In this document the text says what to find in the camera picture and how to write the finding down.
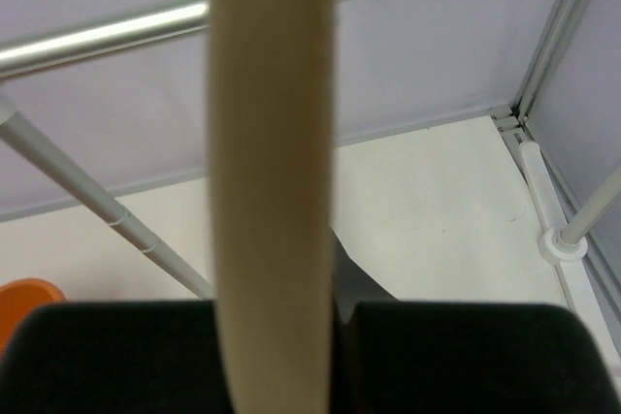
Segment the orange plastic basket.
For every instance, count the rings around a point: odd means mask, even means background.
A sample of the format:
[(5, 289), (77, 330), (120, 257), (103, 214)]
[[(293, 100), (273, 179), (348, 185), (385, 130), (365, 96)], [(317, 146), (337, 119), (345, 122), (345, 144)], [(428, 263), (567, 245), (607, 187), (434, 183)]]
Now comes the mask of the orange plastic basket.
[(24, 278), (1, 286), (1, 350), (17, 326), (36, 307), (66, 300), (54, 284), (40, 278)]

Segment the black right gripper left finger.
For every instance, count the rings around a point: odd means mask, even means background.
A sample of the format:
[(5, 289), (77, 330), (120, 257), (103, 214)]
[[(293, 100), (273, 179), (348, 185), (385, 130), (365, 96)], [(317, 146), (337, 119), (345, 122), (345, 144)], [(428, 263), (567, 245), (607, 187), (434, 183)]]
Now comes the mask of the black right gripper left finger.
[(229, 413), (210, 301), (58, 303), (1, 358), (4, 413)]

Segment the silver white clothes rack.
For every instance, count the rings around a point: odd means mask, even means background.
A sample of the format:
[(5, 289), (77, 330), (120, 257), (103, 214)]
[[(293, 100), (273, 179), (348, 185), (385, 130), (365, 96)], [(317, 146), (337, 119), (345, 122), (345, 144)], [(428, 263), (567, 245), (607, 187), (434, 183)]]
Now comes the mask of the silver white clothes rack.
[[(332, 230), (402, 300), (564, 304), (504, 141), (571, 0), (339, 0)], [(1, 279), (70, 301), (185, 300), (213, 282), (208, 0), (1, 0)]]

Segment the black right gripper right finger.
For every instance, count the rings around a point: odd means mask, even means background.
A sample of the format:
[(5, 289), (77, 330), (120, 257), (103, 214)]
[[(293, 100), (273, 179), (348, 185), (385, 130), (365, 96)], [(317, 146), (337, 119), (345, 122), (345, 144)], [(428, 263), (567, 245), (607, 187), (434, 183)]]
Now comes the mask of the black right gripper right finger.
[(336, 413), (616, 413), (594, 339), (551, 304), (401, 301), (334, 245)]

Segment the wooden clothes hanger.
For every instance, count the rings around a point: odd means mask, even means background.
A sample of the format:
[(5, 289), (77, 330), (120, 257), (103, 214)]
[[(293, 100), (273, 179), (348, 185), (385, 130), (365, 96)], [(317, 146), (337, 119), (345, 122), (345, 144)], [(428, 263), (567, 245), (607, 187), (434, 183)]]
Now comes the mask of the wooden clothes hanger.
[(216, 318), (238, 413), (324, 413), (335, 0), (211, 0)]

